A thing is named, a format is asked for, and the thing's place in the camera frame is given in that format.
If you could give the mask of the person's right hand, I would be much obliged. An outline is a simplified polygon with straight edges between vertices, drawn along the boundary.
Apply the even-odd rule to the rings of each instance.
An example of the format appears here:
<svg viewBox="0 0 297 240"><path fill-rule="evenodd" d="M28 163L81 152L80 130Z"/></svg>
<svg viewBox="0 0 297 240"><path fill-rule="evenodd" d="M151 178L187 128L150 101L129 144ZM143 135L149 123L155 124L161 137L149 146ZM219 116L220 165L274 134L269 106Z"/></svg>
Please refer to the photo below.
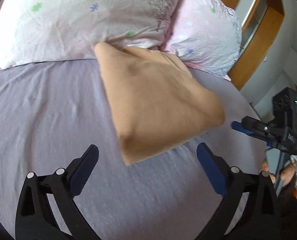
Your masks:
<svg viewBox="0 0 297 240"><path fill-rule="evenodd" d="M263 161L260 172L262 171L267 171L267 172L269 171L269 164L267 161ZM294 164L288 165L281 171L280 179L283 182L283 186L286 186L291 182L293 176L295 175L295 172L296 172L296 166Z"/></svg>

